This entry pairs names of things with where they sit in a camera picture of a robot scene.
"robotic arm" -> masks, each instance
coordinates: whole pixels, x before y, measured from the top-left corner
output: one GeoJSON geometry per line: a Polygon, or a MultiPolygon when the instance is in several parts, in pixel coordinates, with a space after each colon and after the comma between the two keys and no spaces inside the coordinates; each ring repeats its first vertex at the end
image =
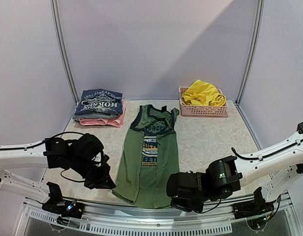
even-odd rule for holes
{"type": "Polygon", "coordinates": [[[84,186],[89,189],[115,187],[109,175],[109,157],[97,137],[82,134],[78,140],[64,140],[56,136],[28,145],[0,146],[0,190],[36,200],[42,209],[62,217],[81,218],[84,205],[64,200],[57,184],[32,181],[6,171],[23,167],[71,168],[85,179],[84,186]],[[99,153],[101,160],[95,161],[99,153]]]}
{"type": "Polygon", "coordinates": [[[254,192],[254,200],[234,204],[235,218],[273,210],[274,201],[303,175],[303,122],[284,141],[258,152],[234,155],[212,162],[205,173],[176,173],[169,177],[167,195],[171,206],[201,212],[203,202],[228,198],[252,181],[278,171],[266,185],[254,192]]]}

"green sleeveless shirt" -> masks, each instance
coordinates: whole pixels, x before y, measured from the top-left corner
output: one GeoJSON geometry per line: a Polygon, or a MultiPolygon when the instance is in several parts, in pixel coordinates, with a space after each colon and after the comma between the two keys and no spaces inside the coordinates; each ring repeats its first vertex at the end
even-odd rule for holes
{"type": "Polygon", "coordinates": [[[167,180],[179,172],[174,130],[178,114],[176,108],[162,112],[152,105],[140,106],[124,141],[114,195],[137,207],[170,206],[167,180]]]}

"table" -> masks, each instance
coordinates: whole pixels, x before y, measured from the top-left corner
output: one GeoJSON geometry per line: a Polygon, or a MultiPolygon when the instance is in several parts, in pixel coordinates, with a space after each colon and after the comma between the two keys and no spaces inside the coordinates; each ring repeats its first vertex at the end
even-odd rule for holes
{"type": "MultiPolygon", "coordinates": [[[[110,176],[114,181],[118,173],[118,167],[123,150],[123,143],[130,124],[136,118],[139,106],[153,104],[156,108],[167,105],[167,110],[176,107],[179,109],[178,100],[143,100],[126,101],[124,124],[121,128],[111,126],[81,126],[71,120],[65,131],[76,131],[94,134],[104,145],[104,152],[110,157],[110,176]]],[[[227,101],[228,118],[194,118],[178,116],[175,130],[179,147],[180,171],[204,172],[214,160],[232,155],[231,147],[235,147],[238,153],[250,153],[257,147],[232,101],[227,101]]],[[[76,134],[65,134],[64,139],[78,139],[76,134]]],[[[65,197],[83,199],[93,202],[121,204],[125,202],[117,198],[108,189],[88,189],[83,183],[68,181],[60,176],[61,168],[47,169],[44,182],[57,183],[65,197]]],[[[73,170],[63,173],[66,177],[81,180],[80,175],[73,170]]],[[[253,191],[267,183],[269,176],[260,178],[232,197],[251,194],[253,191]]]]}

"navy blue shirt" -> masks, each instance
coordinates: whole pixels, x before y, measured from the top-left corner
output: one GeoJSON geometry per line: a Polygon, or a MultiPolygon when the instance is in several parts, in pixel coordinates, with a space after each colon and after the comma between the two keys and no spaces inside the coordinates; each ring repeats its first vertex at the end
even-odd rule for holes
{"type": "Polygon", "coordinates": [[[85,90],[75,115],[88,113],[122,114],[122,93],[105,89],[85,90]]]}

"plastic basket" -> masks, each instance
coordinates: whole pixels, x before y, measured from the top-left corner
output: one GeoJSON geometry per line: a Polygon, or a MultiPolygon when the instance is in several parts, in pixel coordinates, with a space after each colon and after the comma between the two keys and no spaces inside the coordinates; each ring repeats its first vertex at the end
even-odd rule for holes
{"type": "Polygon", "coordinates": [[[179,100],[180,100],[180,111],[182,116],[192,116],[192,117],[221,117],[227,118],[227,104],[221,107],[216,106],[191,106],[182,104],[182,94],[189,87],[179,87],[179,100]]]}

